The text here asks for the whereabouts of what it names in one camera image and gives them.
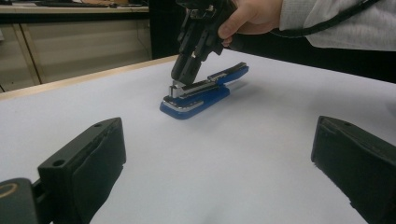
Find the wooden cabinet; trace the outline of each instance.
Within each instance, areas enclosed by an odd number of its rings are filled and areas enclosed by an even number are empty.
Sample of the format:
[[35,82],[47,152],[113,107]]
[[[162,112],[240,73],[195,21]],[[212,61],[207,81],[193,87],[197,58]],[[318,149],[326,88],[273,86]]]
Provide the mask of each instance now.
[[149,21],[23,25],[43,83],[151,59]]
[[18,24],[1,24],[0,86],[13,91],[40,84],[37,72]]
[[[36,19],[74,13],[71,21],[0,23],[0,92],[151,60],[149,19],[131,16],[142,12],[148,9],[0,7],[3,16]],[[103,20],[104,15],[116,19]]]

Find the sleeve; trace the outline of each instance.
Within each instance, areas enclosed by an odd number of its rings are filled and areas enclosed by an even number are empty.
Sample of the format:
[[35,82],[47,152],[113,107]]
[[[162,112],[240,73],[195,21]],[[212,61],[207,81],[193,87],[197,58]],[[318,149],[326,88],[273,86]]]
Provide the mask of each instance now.
[[[279,30],[311,27],[360,1],[284,0]],[[396,1],[379,1],[348,20],[306,38],[319,48],[396,51]]]

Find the blue stapler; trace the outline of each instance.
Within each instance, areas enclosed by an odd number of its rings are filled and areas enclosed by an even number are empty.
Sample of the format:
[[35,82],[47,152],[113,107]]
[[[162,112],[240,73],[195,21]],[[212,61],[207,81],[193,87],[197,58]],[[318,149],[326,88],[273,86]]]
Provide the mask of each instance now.
[[189,119],[230,94],[226,83],[237,80],[248,71],[245,63],[218,72],[190,85],[174,81],[160,109],[175,119]]

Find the screw hole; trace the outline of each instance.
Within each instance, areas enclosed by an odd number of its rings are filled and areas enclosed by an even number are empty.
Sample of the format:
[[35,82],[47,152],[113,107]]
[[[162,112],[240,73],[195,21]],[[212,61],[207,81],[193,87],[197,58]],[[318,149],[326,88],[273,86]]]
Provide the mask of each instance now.
[[64,164],[64,160],[58,160],[58,161],[55,161],[52,165],[53,166],[61,166],[63,164]]

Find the stapler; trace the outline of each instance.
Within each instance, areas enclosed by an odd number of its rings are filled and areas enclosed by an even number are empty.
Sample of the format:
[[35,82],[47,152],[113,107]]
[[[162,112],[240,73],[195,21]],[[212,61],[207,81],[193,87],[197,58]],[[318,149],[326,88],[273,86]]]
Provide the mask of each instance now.
[[245,63],[208,76],[193,83],[201,63],[212,51],[221,54],[222,39],[219,27],[235,11],[231,0],[176,0],[186,8],[177,41],[179,55],[172,69],[173,85],[163,98],[160,109],[175,119],[188,119],[230,94],[226,83],[240,78],[248,71]]

